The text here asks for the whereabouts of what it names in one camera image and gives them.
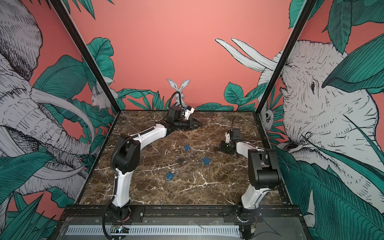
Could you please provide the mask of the left black corner post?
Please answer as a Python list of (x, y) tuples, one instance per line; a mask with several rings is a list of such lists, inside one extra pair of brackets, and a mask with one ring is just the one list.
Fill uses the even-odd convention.
[(115, 97), (112, 95), (112, 92), (110, 91), (109, 86), (105, 82), (102, 72), (100, 71), (98, 65), (96, 64), (95, 59), (91, 55), (91, 52), (89, 51), (87, 45), (85, 44), (85, 41), (83, 40), (77, 27), (75, 26), (73, 20), (71, 19), (67, 8), (62, 3), (62, 1), (50, 0), (50, 4), (54, 8), (61, 22), (65, 26), (67, 32), (69, 33), (72, 40), (74, 41), (77, 49), (79, 50), (85, 62), (87, 63), (88, 67), (90, 68), (91, 73), (94, 75), (98, 83), (101, 85), (101, 88), (103, 89), (108, 100), (112, 104), (113, 110), (115, 110), (117, 115), (119, 115), (122, 110), (120, 109)]

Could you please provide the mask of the right black corner post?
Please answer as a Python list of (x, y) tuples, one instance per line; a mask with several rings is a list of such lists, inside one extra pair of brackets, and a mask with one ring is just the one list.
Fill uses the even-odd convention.
[(259, 115), (261, 113), (265, 103), (267, 102), (268, 96), (272, 92), (273, 87), (276, 84), (276, 81), (280, 77), (280, 74), (282, 73), (283, 67), (286, 64), (288, 57), (292, 53), (293, 48), (294, 48), (302, 30), (303, 30), (306, 22), (308, 21), (308, 18), (310, 16), (316, 2), (317, 2), (316, 0), (307, 0), (304, 2), (304, 6), (301, 9), (301, 12), (297, 18), (297, 21), (294, 25), (294, 28), (290, 34), (290, 37), (286, 43), (286, 46), (282, 52), (282, 55), (278, 61), (278, 64), (277, 64), (277, 66), (276, 66), (276, 68), (272, 74), (272, 77), (271, 77), (271, 79), (270, 79), (270, 81), (266, 87), (266, 90), (263, 94), (263, 97), (262, 97), (262, 99), (261, 99), (261, 101), (260, 101), (260, 103), (256, 109), (257, 115)]

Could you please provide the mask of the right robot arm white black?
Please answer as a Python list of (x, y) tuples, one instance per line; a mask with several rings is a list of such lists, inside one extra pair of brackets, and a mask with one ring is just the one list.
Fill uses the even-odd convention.
[(250, 185), (241, 197), (244, 209), (255, 210), (267, 192), (283, 182), (278, 156), (273, 149), (264, 149), (245, 142), (238, 128), (225, 133), (219, 151), (229, 155), (242, 155), (248, 160)]

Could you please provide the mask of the dark grey padlock centre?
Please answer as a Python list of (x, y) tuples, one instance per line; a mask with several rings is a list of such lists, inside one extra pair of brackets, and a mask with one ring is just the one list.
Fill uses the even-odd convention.
[(183, 166), (186, 163), (186, 159), (184, 157), (177, 157), (177, 163)]

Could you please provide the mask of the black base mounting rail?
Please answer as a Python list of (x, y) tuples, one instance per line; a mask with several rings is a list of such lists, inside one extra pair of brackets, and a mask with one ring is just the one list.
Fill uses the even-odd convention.
[(239, 205), (130, 205), (130, 213), (123, 219), (105, 211), (105, 205), (74, 205), (66, 208), (60, 218), (97, 218), (106, 216), (108, 223), (142, 223), (145, 218), (223, 218), (226, 223), (244, 224), (261, 218), (301, 217), (298, 206), (260, 205), (256, 210), (246, 210)]

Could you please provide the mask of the small green circuit board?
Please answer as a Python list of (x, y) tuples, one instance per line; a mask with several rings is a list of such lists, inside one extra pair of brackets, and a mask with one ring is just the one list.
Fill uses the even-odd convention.
[(130, 232), (130, 228), (127, 226), (111, 226), (111, 234), (112, 235), (118, 235), (118, 234), (128, 234)]

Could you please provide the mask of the black corner post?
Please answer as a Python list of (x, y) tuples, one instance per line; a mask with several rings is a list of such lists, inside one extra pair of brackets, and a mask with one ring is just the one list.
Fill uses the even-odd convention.
[(101, 85), (101, 88), (103, 89), (108, 100), (112, 104), (113, 110), (115, 110), (117, 115), (119, 115), (122, 110), (120, 109), (115, 97), (112, 95), (112, 92), (110, 91), (109, 86), (105, 82), (102, 72), (100, 71), (98, 65), (96, 64), (95, 59), (91, 55), (91, 52), (89, 51), (87, 45), (85, 44), (85, 41), (83, 40), (77, 27), (75, 26), (73, 20), (71, 19), (67, 8), (62, 3), (62, 1), (50, 0), (50, 4), (54, 8), (61, 22), (65, 26), (67, 32), (69, 33), (72, 40), (74, 41), (77, 49), (79, 50), (85, 62), (87, 63), (88, 67), (90, 68), (91, 73), (94, 75), (98, 83)]
[(282, 55), (278, 61), (278, 64), (277, 64), (277, 66), (276, 66), (276, 68), (272, 74), (272, 77), (271, 77), (271, 79), (270, 79), (270, 81), (266, 87), (266, 90), (263, 94), (263, 97), (262, 97), (262, 99), (261, 99), (261, 101), (260, 101), (260, 103), (256, 109), (257, 115), (259, 115), (261, 113), (265, 103), (267, 102), (268, 96), (272, 92), (273, 87), (276, 84), (276, 81), (280, 77), (280, 74), (282, 73), (283, 67), (286, 64), (288, 57), (292, 53), (293, 48), (294, 48), (302, 30), (303, 30), (306, 22), (308, 21), (308, 18), (310, 16), (316, 2), (317, 2), (316, 0), (307, 0), (304, 2), (304, 6), (301, 9), (301, 12), (297, 18), (297, 21), (294, 25), (294, 28), (290, 34), (290, 37), (286, 43), (286, 46), (282, 52)]

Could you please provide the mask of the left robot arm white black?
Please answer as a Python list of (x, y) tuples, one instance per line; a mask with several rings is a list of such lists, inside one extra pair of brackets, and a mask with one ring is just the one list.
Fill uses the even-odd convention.
[(107, 211), (111, 212), (118, 222), (130, 219), (130, 185), (134, 170), (138, 167), (141, 150), (151, 143), (169, 136), (176, 130), (195, 130), (203, 123), (191, 117), (194, 108), (173, 105), (166, 116), (154, 126), (134, 135), (121, 135), (111, 157), (110, 168), (114, 172), (114, 191)]

